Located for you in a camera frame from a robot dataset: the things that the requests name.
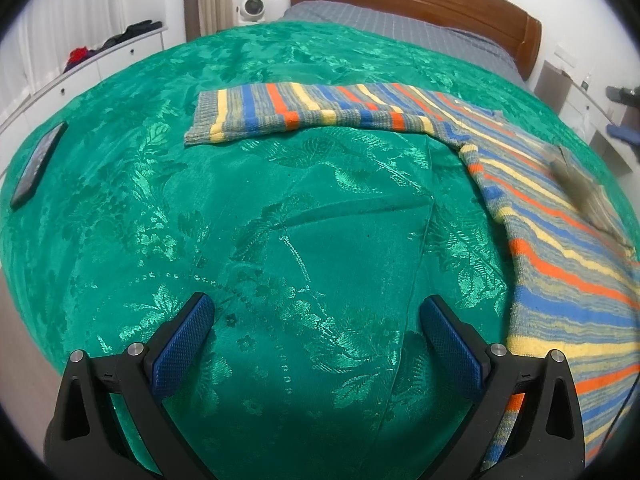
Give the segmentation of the black clothes on cabinet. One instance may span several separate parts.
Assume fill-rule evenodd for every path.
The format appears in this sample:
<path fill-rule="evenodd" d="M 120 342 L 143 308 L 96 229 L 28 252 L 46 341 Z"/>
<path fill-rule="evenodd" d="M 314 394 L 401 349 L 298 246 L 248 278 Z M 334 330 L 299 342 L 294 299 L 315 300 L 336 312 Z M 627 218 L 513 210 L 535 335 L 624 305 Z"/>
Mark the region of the black clothes on cabinet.
<path fill-rule="evenodd" d="M 104 50 L 108 50 L 114 48 L 118 44 L 122 44 L 132 38 L 136 38 L 137 36 L 141 36 L 146 34 L 147 32 L 152 32 L 153 30 L 157 30 L 163 27 L 162 21 L 152 21 L 152 20 L 144 20 L 141 22 L 137 22 L 131 25 L 128 25 L 127 28 L 118 35 L 111 36 L 108 38 L 104 44 L 99 48 L 99 51 L 102 52 Z"/>

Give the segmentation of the red cloth on cabinet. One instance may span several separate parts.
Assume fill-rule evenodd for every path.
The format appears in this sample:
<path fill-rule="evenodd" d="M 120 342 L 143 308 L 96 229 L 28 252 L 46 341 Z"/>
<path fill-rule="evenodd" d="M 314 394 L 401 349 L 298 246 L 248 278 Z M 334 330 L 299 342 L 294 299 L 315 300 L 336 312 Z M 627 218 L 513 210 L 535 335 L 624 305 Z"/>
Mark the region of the red cloth on cabinet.
<path fill-rule="evenodd" d="M 69 70 L 76 67 L 77 65 L 88 61 L 89 58 L 93 58 L 98 53 L 99 53 L 98 50 L 88 49 L 87 47 L 74 49 L 72 52 L 70 52 L 70 55 L 68 56 L 68 59 L 66 61 L 66 65 L 64 68 L 64 72 L 68 72 Z"/>

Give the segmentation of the small white fan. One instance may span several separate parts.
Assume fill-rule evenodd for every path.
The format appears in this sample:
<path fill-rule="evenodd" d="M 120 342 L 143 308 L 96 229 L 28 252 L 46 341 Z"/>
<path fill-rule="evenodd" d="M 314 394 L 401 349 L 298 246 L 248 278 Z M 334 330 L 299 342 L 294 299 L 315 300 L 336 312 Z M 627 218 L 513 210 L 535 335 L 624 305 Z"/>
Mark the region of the small white fan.
<path fill-rule="evenodd" d="M 243 0 L 236 8 L 236 24 L 250 26 L 265 21 L 264 0 Z"/>

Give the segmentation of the grey checked bed sheet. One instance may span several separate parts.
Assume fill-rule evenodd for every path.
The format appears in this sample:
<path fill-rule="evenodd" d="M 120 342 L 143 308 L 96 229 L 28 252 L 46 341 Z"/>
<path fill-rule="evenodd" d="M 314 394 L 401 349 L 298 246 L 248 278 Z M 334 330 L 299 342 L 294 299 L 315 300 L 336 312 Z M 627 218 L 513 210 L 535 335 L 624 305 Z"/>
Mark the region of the grey checked bed sheet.
<path fill-rule="evenodd" d="M 284 12 L 281 21 L 331 23 L 373 32 L 458 58 L 480 66 L 521 88 L 526 87 L 512 56 L 495 41 L 474 32 L 326 0 L 293 4 Z"/>

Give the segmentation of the white drawer cabinet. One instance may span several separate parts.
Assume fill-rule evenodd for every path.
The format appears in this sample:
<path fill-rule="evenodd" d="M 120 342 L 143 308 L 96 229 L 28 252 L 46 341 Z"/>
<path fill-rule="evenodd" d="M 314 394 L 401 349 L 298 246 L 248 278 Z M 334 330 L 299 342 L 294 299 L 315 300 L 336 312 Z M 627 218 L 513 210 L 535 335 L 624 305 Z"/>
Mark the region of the white drawer cabinet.
<path fill-rule="evenodd" d="M 164 50 L 165 27 L 109 48 L 47 84 L 1 124 L 1 175 L 32 130 L 101 81 Z"/>

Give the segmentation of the white desk unit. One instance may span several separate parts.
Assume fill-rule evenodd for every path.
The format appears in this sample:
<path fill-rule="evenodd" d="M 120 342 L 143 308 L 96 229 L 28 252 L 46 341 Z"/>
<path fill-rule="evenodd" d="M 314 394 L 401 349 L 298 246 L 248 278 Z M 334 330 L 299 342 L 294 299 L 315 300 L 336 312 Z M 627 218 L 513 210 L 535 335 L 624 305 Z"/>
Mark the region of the white desk unit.
<path fill-rule="evenodd" d="M 567 72 L 544 61 L 534 93 L 604 160 L 616 177 L 639 177 L 639 162 L 631 147 L 606 131 L 613 125 L 610 116 Z"/>

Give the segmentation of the white sheer curtain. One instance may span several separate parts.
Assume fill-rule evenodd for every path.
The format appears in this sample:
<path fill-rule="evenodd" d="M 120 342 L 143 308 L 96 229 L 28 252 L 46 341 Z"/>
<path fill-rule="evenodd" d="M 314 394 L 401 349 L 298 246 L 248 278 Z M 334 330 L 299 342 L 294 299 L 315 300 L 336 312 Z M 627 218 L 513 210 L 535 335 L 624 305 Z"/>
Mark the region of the white sheer curtain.
<path fill-rule="evenodd" d="M 1 39 L 1 118 L 60 76 L 74 49 L 124 28 L 122 0 L 29 0 Z"/>

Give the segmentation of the green floral bedspread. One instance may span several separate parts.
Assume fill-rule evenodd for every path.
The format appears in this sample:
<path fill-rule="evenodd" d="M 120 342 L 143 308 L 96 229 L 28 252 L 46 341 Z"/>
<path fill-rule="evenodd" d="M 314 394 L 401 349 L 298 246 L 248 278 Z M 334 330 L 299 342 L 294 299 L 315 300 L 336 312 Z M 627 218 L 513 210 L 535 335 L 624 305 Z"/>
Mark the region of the green floral bedspread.
<path fill-rule="evenodd" d="M 441 296 L 508 346 L 515 263 L 458 152 L 421 133 L 303 128 L 186 145 L 198 97 L 243 84 L 411 84 L 567 148 L 639 255 L 604 162 L 548 106 L 451 56 L 332 24 L 230 29 L 107 78 L 34 130 L 1 189 L 1 262 L 39 349 L 109 356 L 194 292 L 216 307 L 166 403 L 221 479 L 414 479 L 470 404 L 422 333 Z M 34 197 L 39 140 L 67 122 Z"/>

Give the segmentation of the striped knit sweater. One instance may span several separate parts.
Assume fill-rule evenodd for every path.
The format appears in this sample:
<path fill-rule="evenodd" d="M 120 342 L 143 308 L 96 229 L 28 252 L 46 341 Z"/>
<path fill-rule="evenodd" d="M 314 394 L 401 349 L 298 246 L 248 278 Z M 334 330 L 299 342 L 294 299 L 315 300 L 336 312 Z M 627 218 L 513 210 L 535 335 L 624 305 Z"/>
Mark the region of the striped knit sweater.
<path fill-rule="evenodd" d="M 639 392 L 639 263 L 602 186 L 567 148 L 503 114 L 397 82 L 204 91 L 184 142 L 331 126 L 426 134 L 458 152 L 514 259 L 508 346 L 567 356 L 586 455 L 596 457 Z"/>

